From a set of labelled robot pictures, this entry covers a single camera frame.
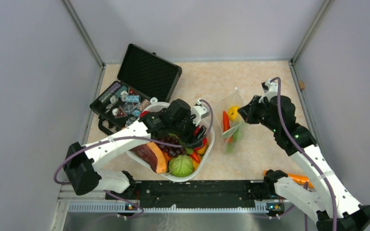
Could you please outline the yellow toy lemon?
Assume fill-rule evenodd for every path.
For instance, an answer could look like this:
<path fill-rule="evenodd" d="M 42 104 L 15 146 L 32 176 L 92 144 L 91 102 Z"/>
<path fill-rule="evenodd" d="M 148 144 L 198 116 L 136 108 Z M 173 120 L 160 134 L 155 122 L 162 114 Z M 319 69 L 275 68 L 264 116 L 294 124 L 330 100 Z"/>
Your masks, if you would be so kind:
<path fill-rule="evenodd" d="M 239 116 L 238 109 L 239 109 L 238 106 L 232 106 L 232 107 L 229 108 L 227 114 L 228 114 L 229 120 L 231 122 L 234 122 L 234 121 L 237 120 L 237 118 Z"/>

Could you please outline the clear zip top bag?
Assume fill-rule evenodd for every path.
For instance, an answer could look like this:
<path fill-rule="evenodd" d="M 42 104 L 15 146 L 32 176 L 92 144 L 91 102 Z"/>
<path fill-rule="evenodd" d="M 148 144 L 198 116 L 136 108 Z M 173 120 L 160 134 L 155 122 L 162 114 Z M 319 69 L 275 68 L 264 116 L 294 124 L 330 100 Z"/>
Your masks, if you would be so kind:
<path fill-rule="evenodd" d="M 214 116 L 220 128 L 221 149 L 224 154 L 235 154 L 241 150 L 245 123 L 238 113 L 244 106 L 238 87 L 224 95 L 214 106 Z"/>

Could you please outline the orange toy carrot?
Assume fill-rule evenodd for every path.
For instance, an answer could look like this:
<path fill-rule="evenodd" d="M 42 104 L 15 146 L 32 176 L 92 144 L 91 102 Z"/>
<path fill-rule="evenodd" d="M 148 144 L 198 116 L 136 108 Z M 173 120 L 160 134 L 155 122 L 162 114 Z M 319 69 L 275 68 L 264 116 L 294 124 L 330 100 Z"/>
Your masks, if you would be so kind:
<path fill-rule="evenodd" d="M 226 111 L 223 111 L 223 132 L 230 129 L 230 120 Z"/>

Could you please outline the red toy tomato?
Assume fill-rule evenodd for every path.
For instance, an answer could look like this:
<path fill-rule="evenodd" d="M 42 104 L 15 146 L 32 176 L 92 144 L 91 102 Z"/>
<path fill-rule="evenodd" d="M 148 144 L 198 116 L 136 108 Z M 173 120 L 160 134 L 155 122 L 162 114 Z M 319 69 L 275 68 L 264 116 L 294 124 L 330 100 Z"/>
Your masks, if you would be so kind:
<path fill-rule="evenodd" d="M 199 146 L 195 147 L 194 150 L 196 150 L 196 151 L 205 150 L 205 149 L 207 149 L 207 147 L 208 147 L 208 139 L 204 138 L 202 140 L 202 143 Z"/>

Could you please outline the green toy cucumber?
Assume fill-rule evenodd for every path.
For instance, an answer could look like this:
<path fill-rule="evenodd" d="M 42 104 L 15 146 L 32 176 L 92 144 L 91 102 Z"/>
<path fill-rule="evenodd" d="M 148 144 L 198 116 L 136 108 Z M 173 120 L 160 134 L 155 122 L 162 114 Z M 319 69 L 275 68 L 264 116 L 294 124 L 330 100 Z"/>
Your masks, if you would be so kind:
<path fill-rule="evenodd" d="M 231 137 L 227 140 L 225 152 L 232 153 L 237 147 L 238 143 L 242 140 L 243 136 L 244 134 L 242 129 L 240 127 L 237 128 L 235 132 L 231 135 Z"/>

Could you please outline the red toy bell pepper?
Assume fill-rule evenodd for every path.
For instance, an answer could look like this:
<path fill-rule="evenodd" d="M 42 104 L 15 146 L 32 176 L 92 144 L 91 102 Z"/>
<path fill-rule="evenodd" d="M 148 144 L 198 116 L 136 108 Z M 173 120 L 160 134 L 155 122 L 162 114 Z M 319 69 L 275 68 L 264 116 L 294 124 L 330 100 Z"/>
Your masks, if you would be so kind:
<path fill-rule="evenodd" d="M 150 113 L 149 111 L 146 111 L 146 110 L 144 110 L 141 114 L 140 114 L 140 117 L 143 117 L 143 116 L 145 116 L 146 114 L 148 114 L 148 113 Z"/>

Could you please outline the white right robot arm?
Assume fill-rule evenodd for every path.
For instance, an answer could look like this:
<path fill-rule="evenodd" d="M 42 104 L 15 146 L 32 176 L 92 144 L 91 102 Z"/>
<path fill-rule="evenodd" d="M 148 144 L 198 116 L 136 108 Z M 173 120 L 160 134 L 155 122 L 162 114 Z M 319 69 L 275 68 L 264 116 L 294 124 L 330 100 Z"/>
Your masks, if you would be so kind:
<path fill-rule="evenodd" d="M 247 124 L 261 124 L 273 133 L 276 144 L 300 167 L 313 185 L 305 189 L 281 170 L 267 171 L 263 191 L 269 198 L 290 201 L 319 231 L 363 231 L 370 224 L 370 205 L 363 205 L 338 179 L 321 149 L 304 126 L 296 122 L 295 105 L 281 95 L 279 77 L 262 83 L 263 95 L 255 95 L 238 113 Z"/>

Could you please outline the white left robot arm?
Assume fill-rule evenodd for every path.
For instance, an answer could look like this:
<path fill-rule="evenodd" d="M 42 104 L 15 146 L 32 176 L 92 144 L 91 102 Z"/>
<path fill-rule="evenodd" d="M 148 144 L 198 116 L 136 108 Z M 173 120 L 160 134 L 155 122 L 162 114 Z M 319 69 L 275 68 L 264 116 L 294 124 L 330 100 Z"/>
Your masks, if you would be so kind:
<path fill-rule="evenodd" d="M 70 145 L 66 158 L 55 171 L 56 183 L 70 185 L 78 196 L 95 190 L 117 192 L 129 199 L 135 193 L 134 184 L 123 172 L 104 170 L 103 166 L 117 156 L 148 143 L 161 143 L 161 139 L 174 134 L 179 144 L 163 142 L 174 148 L 199 148 L 210 134 L 212 124 L 207 128 L 201 122 L 213 117 L 212 106 L 198 99 L 193 106 L 176 99 L 171 103 L 153 103 L 142 116 L 126 128 L 99 141 L 81 145 Z"/>

